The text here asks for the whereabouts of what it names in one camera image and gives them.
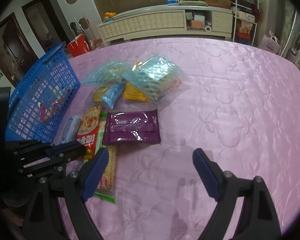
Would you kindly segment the light blue striped bag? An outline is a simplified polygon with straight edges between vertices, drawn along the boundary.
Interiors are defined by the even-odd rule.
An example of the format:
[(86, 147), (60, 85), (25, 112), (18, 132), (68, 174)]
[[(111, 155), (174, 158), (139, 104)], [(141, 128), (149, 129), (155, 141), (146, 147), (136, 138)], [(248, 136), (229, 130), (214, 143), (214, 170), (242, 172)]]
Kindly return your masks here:
[(95, 84), (96, 86), (121, 83), (124, 81), (123, 74), (132, 68), (132, 64), (124, 61), (110, 61), (95, 68), (81, 83)]
[(161, 56), (151, 57), (135, 70), (124, 72), (122, 77), (154, 103), (187, 78), (179, 66)]

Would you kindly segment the blue chewing gum pack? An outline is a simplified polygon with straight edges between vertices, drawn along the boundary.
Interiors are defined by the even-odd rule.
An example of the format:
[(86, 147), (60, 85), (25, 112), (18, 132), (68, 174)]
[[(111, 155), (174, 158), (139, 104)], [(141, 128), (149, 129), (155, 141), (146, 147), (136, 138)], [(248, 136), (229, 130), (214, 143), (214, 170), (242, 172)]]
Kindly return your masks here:
[(64, 144), (64, 143), (75, 140), (80, 125), (81, 125), (80, 117), (78, 117), (76, 115), (69, 116), (69, 118), (64, 126), (64, 129), (62, 131), (62, 135), (61, 135), (59, 143)]

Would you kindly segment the blue tissue pack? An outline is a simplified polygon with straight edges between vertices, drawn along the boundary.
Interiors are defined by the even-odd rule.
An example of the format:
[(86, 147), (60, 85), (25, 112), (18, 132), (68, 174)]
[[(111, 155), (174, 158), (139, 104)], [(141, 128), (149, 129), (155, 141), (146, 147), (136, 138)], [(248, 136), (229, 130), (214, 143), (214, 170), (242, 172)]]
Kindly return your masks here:
[(170, 5), (170, 4), (178, 4), (179, 3), (179, 0), (167, 0), (167, 4)]

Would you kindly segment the pink quilted tablecloth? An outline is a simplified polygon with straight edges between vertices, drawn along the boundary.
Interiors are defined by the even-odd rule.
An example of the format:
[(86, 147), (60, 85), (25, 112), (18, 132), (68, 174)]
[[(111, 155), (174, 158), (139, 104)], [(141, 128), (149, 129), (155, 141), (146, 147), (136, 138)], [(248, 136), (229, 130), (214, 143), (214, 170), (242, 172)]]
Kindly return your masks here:
[(83, 80), (95, 68), (165, 57), (186, 74), (159, 104), (161, 143), (123, 144), (117, 153), (116, 202), (90, 198), (104, 239), (197, 239), (213, 213), (192, 162), (201, 148), (239, 178), (261, 176), (282, 231), (300, 213), (300, 72), (254, 47), (204, 38), (122, 43), (75, 57)]

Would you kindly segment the purple snack packet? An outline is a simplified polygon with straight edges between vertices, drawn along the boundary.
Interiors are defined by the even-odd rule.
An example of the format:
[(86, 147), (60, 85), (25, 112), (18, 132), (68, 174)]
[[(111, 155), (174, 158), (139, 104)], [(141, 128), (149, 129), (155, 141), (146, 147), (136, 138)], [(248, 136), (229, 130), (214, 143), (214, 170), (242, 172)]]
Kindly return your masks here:
[(161, 143), (158, 111), (109, 112), (102, 144), (105, 146), (122, 143)]

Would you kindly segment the plate of oranges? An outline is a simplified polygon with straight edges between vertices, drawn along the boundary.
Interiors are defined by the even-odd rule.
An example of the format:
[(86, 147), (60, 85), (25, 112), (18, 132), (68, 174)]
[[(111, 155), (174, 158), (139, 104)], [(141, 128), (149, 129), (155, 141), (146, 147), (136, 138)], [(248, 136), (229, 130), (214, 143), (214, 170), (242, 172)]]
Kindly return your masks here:
[(110, 21), (114, 16), (116, 16), (115, 12), (106, 12), (103, 17), (103, 21)]

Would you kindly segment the blue plastic basket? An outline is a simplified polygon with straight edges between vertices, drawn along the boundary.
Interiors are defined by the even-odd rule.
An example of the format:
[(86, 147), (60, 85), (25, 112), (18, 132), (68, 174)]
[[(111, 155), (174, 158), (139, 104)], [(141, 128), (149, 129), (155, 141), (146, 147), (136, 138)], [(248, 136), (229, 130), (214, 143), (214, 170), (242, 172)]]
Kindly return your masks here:
[[(80, 82), (60, 43), (45, 53), (24, 75), (9, 99), (7, 141), (33, 140), (53, 142)], [(42, 103), (48, 108), (55, 99), (63, 98), (61, 110), (49, 121), (40, 120)]]

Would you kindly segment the green folded cloth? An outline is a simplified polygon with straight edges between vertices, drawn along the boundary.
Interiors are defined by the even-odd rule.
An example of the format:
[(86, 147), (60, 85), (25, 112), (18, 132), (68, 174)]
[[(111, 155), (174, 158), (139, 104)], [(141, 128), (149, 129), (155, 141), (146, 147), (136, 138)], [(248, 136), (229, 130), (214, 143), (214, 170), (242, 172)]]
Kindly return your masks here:
[(192, 0), (179, 0), (179, 5), (188, 5), (188, 6), (202, 6), (207, 7), (207, 3), (204, 1), (192, 1)]

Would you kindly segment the white metal shelf rack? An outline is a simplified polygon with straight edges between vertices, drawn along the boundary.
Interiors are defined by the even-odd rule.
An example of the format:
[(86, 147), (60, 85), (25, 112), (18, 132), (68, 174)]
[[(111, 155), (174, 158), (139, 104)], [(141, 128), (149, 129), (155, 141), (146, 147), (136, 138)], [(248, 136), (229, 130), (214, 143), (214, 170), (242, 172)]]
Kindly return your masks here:
[(233, 14), (232, 40), (254, 45), (258, 22), (260, 20), (261, 0), (231, 0)]

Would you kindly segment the pink shopping bag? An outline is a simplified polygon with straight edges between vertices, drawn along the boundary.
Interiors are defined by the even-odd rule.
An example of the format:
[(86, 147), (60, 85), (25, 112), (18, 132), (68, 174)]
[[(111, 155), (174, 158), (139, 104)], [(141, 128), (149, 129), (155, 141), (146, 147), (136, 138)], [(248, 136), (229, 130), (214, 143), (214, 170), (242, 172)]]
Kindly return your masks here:
[(270, 30), (268, 35), (264, 34), (257, 47), (259, 49), (277, 54), (279, 52), (280, 44), (277, 37)]

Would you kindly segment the small blue cake packet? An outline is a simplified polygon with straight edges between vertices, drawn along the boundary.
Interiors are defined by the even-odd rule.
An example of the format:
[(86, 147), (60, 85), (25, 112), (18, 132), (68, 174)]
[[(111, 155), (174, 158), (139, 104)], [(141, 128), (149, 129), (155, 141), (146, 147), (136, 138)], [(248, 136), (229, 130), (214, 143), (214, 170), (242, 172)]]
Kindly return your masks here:
[(113, 109), (116, 102), (125, 90), (126, 83), (115, 83), (97, 87), (92, 93), (92, 102), (96, 106), (104, 106)]

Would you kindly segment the red paper bag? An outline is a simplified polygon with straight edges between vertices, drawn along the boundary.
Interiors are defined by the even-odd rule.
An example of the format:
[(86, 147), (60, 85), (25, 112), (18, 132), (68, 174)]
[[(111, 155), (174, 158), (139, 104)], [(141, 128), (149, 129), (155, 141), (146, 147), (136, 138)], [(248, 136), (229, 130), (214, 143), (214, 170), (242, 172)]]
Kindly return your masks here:
[(66, 48), (72, 57), (77, 57), (90, 52), (90, 43), (84, 34), (80, 34), (67, 44)]

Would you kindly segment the orange snack packet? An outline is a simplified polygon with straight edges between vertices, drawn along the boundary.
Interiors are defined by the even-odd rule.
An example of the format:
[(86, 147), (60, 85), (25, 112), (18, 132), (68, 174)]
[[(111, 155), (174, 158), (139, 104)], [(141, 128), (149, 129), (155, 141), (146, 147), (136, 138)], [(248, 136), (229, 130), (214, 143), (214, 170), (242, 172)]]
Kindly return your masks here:
[(131, 70), (123, 73), (122, 77), (126, 81), (123, 97), (128, 100), (149, 102), (149, 99), (142, 91), (146, 80), (145, 74), (140, 70), (141, 66), (142, 62), (136, 62)]

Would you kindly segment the cracker packet green ends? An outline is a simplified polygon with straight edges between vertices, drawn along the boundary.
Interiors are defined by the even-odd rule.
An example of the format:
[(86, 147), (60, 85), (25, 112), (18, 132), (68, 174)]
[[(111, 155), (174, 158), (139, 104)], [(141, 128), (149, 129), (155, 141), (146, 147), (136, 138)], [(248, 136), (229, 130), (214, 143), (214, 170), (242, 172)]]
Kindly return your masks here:
[(107, 151), (107, 154), (103, 156), (102, 167), (104, 171), (102, 173), (100, 182), (95, 191), (95, 196), (104, 199), (110, 203), (115, 204), (115, 176), (116, 176), (116, 161), (117, 161), (117, 146), (116, 145), (104, 145), (103, 137), (106, 131), (107, 114), (101, 113), (98, 123), (98, 133), (96, 142), (96, 152), (102, 148)]

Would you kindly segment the red white snack packet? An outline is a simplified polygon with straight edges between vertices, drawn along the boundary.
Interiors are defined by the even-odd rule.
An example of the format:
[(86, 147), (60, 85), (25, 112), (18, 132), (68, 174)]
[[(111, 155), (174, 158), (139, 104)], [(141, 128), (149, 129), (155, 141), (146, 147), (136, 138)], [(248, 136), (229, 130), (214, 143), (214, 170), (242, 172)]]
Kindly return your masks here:
[(55, 99), (54, 102), (51, 103), (51, 106), (48, 108), (44, 107), (42, 103), (38, 103), (38, 106), (40, 108), (40, 120), (49, 121), (50, 119), (52, 119), (61, 110), (63, 103), (63, 98)]

